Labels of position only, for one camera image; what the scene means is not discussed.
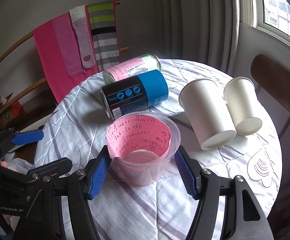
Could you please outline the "person's hand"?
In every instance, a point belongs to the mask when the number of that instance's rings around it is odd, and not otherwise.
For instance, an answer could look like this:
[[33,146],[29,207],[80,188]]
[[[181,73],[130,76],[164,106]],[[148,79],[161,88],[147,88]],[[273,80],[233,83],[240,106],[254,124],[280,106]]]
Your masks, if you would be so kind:
[[4,168],[8,168],[8,164],[6,163],[6,161],[1,161],[0,165]]

